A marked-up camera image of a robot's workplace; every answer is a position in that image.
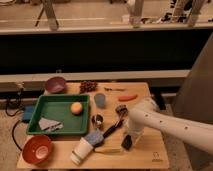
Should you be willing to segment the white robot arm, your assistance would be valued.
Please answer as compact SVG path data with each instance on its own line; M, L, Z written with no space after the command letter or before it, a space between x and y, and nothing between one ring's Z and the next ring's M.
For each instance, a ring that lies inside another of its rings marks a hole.
M127 132L134 138L148 126L213 155L213 125L161 114L150 97L143 98L130 109L126 126Z

